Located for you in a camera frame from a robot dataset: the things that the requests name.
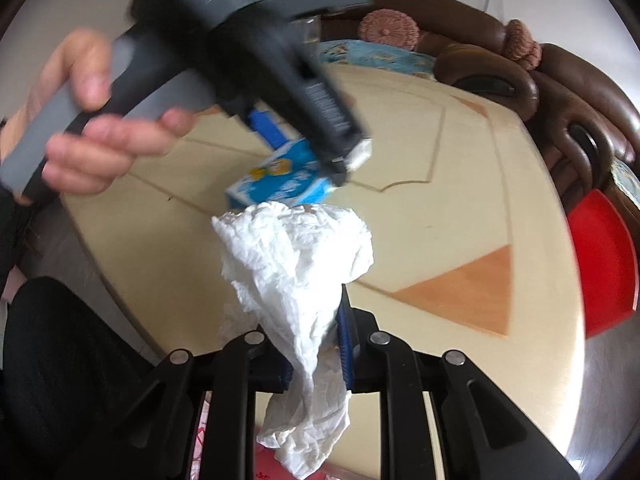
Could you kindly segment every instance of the orange triangle inlay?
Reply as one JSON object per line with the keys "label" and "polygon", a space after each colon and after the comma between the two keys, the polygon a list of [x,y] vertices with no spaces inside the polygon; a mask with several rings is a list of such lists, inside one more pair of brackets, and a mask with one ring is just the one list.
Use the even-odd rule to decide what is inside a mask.
{"label": "orange triangle inlay", "polygon": [[468,99],[465,99],[463,97],[458,97],[458,96],[454,96],[454,97],[466,107],[471,108],[475,112],[478,112],[485,119],[488,118],[486,108],[484,108],[484,106],[482,106],[480,103],[469,101]]}
{"label": "orange triangle inlay", "polygon": [[450,321],[507,335],[511,313],[511,246],[391,296]]}

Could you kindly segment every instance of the blue fabric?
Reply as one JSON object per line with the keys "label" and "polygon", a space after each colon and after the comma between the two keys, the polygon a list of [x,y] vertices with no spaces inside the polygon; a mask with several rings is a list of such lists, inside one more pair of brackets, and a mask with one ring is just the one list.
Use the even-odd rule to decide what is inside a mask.
{"label": "blue fabric", "polygon": [[325,41],[320,44],[319,59],[327,63],[370,66],[434,79],[435,58],[396,46],[361,40]]}

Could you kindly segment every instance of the sofa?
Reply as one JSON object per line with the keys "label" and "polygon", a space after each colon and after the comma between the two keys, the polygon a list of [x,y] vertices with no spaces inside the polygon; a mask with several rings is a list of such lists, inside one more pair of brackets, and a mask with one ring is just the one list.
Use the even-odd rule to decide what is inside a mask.
{"label": "sofa", "polygon": [[592,64],[560,46],[537,44],[517,20],[504,25],[455,0],[372,2],[322,16],[322,40],[357,39],[360,20],[372,10],[400,10],[411,16],[420,29],[414,50],[436,58],[438,81],[520,116],[565,211],[606,184],[614,157],[640,175],[640,114]]}

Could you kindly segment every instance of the floor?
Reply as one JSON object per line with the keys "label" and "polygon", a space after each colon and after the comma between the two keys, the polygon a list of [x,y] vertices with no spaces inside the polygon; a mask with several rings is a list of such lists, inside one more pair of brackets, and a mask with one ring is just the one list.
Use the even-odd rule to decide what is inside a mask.
{"label": "floor", "polygon": [[[30,242],[33,249],[21,263],[28,276],[46,274],[66,283],[141,355],[158,362],[105,290],[60,202],[38,215]],[[640,419],[639,335],[635,316],[587,341],[582,399],[567,455],[582,480],[608,480],[599,477],[601,471]]]}

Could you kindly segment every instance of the crumpled paper towel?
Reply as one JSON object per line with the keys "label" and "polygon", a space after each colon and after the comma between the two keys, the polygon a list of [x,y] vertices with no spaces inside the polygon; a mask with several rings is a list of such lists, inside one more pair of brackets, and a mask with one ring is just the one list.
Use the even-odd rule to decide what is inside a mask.
{"label": "crumpled paper towel", "polygon": [[212,223],[225,245],[222,274],[239,301],[226,307],[220,336],[259,323],[293,366],[289,389],[269,401],[258,442],[302,480],[349,425],[334,318],[342,284],[373,263],[371,233],[352,210],[325,204],[261,203]]}

